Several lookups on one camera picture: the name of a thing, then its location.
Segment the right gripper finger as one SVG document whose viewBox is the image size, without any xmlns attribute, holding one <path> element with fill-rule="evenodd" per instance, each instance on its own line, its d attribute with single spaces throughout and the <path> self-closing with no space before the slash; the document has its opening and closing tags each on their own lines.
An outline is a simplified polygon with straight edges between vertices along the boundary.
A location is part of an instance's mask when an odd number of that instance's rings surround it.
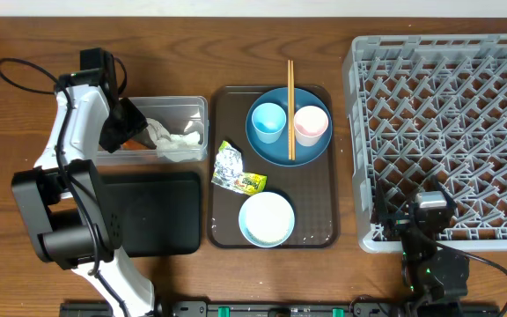
<svg viewBox="0 0 507 317">
<path fill-rule="evenodd" d="M 447 205 L 454 205 L 454 200 L 452 197 L 447 193 L 443 185 L 439 182 L 436 175 L 430 176 L 430 182 L 435 187 L 437 191 L 439 191 L 442 196 L 444 197 Z"/>
<path fill-rule="evenodd" d="M 377 220 L 387 219 L 388 208 L 386 205 L 386 197 L 382 185 L 379 181 L 377 182 L 375 189 L 374 209 Z"/>
</svg>

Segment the orange carrot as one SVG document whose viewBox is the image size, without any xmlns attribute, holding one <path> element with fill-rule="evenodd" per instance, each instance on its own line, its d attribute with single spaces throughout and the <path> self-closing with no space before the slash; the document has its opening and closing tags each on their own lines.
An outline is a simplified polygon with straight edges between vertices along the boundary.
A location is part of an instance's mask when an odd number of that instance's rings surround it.
<svg viewBox="0 0 507 317">
<path fill-rule="evenodd" d="M 138 143 L 137 141 L 128 140 L 122 145 L 122 149 L 125 151 L 145 151 L 148 150 L 148 147 Z"/>
</svg>

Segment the white tissue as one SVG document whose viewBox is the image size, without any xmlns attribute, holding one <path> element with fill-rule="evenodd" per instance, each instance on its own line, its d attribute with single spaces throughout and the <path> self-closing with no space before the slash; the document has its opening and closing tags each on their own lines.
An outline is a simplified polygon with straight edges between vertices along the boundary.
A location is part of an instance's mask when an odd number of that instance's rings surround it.
<svg viewBox="0 0 507 317">
<path fill-rule="evenodd" d="M 187 135 L 162 135 L 156 146 L 158 156 L 172 162 L 199 160 L 202 157 L 201 135 L 197 131 Z"/>
<path fill-rule="evenodd" d="M 170 132 L 160 122 L 151 118 L 147 118 L 146 121 L 149 138 L 154 144 L 158 144 L 161 140 L 171 140 Z"/>
</svg>

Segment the yellow foil snack wrapper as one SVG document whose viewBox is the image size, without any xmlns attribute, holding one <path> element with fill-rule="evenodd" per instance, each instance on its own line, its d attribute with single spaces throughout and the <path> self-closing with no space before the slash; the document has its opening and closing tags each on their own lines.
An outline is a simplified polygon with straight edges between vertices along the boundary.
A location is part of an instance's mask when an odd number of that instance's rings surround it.
<svg viewBox="0 0 507 317">
<path fill-rule="evenodd" d="M 245 172 L 243 168 L 241 152 L 227 141 L 223 141 L 215 156 L 211 182 L 238 194 L 256 195 L 262 192 L 266 186 L 267 177 Z"/>
</svg>

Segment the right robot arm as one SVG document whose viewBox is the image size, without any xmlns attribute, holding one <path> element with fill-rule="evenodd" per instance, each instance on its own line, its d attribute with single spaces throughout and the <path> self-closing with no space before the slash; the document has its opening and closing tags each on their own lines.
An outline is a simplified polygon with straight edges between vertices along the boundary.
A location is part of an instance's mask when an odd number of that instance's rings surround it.
<svg viewBox="0 0 507 317">
<path fill-rule="evenodd" d="M 435 235 L 451 223 L 457 204 L 432 178 L 434 189 L 418 192 L 404 210 L 391 212 L 381 184 L 374 207 L 385 236 L 402 244 L 401 274 L 412 295 L 389 309 L 390 316 L 463 316 L 459 299 L 468 294 L 469 260 L 449 247 L 439 247 Z"/>
</svg>

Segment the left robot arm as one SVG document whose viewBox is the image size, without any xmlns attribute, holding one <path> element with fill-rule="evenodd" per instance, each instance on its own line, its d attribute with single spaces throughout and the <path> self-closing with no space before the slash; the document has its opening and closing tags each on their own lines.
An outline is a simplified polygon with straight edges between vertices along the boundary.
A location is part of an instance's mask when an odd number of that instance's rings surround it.
<svg viewBox="0 0 507 317">
<path fill-rule="evenodd" d="M 11 189 L 35 253 L 89 282 L 115 316 L 150 316 L 154 286 L 122 246 L 121 212 L 94 164 L 99 148 L 117 151 L 147 122 L 116 75 L 97 68 L 56 79 L 57 113 L 33 169 Z"/>
</svg>

